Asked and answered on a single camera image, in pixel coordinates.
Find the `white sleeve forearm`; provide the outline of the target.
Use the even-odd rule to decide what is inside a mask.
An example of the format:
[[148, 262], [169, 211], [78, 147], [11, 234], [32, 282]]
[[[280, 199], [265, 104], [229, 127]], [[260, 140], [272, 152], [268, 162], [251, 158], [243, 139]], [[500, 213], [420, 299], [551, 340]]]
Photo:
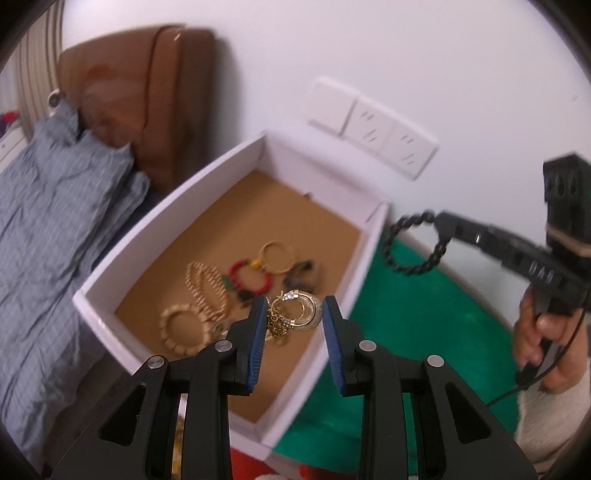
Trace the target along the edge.
[[521, 392], [518, 407], [515, 440], [537, 473], [545, 473], [573, 438], [590, 408], [589, 369], [563, 393]]

